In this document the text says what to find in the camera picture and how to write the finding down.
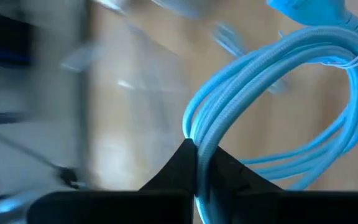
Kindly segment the clear plastic container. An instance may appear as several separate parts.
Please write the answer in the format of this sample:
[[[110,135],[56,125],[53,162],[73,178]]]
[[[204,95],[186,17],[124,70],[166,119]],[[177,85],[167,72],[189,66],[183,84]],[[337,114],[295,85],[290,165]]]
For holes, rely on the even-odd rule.
[[[175,146],[182,140],[181,119],[189,89],[178,55],[138,27],[119,22],[98,41],[75,50],[62,67],[83,72],[97,62],[107,66],[98,81],[112,84],[122,95],[134,134],[158,146]]]

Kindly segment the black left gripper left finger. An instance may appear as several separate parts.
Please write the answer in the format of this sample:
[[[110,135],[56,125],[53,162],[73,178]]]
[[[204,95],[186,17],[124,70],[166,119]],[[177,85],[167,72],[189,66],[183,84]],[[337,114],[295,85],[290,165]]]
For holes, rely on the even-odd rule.
[[[37,199],[27,224],[192,224],[196,148],[186,139],[139,190],[62,191]]]

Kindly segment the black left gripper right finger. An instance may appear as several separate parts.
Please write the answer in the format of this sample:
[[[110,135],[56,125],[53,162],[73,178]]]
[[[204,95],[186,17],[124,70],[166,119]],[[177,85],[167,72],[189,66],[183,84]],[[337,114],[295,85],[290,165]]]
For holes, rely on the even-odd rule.
[[[358,224],[358,191],[283,190],[221,148],[211,160],[213,224]]]

